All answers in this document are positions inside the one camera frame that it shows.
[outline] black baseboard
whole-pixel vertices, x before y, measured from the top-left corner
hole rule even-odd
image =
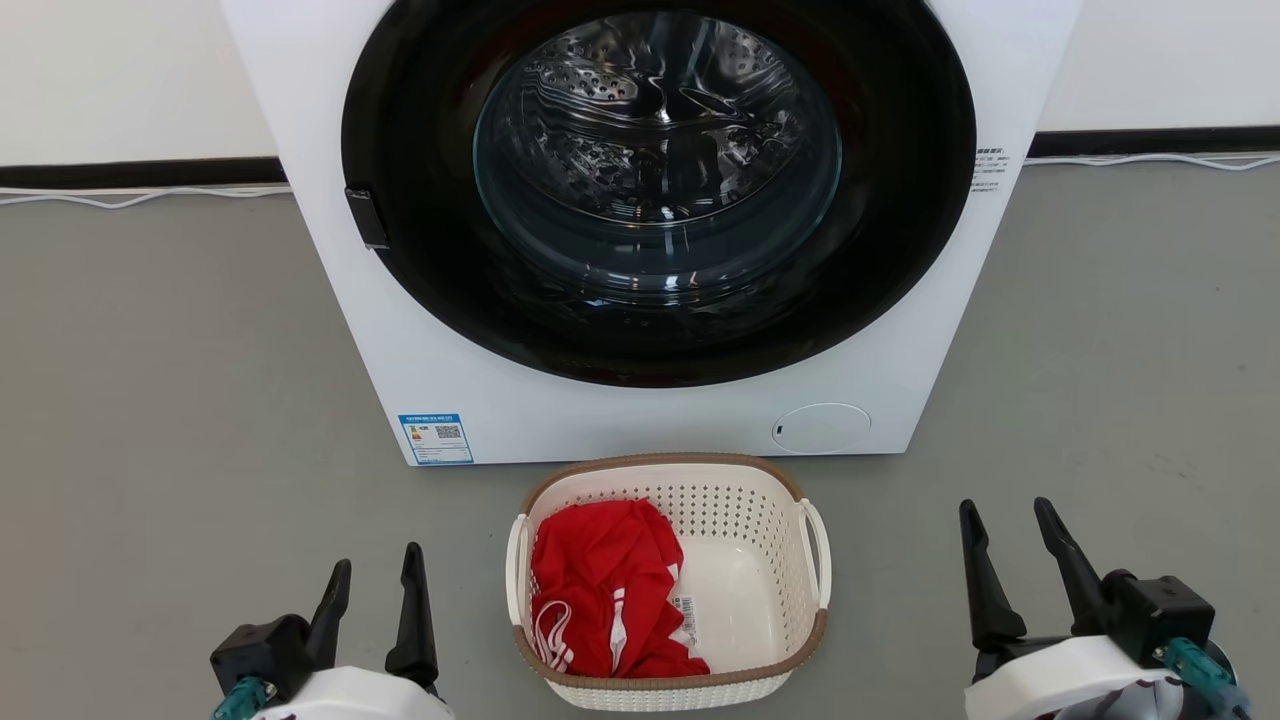
[[[284,177],[284,168],[280,167],[278,158],[0,168],[0,187],[47,190],[274,184],[280,182],[288,182],[288,179]]]
[[[1028,158],[1172,152],[1277,152],[1280,126],[1039,132]]]
[[[1073,158],[1148,152],[1280,152],[1280,126],[1042,132],[1036,135],[1028,156]],[[105,190],[282,182],[288,179],[276,158],[0,168],[0,187],[23,188]]]

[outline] washing machine door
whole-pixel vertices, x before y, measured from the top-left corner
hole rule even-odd
[[[974,117],[923,0],[397,0],[342,142],[365,243],[451,328],[686,387],[897,302],[964,208]]]

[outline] front-loading washing machine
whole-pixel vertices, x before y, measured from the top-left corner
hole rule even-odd
[[[406,460],[901,452],[1080,0],[223,0]]]

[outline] white wall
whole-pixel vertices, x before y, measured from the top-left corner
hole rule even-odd
[[[1280,124],[1277,28],[1277,0],[1085,0],[1041,127]],[[218,0],[5,0],[0,68],[0,167],[275,152]]]

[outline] red garment with white stripe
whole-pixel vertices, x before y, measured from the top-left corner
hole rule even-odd
[[[543,520],[534,544],[535,650],[591,678],[707,675],[668,602],[685,556],[648,500],[575,505]]]

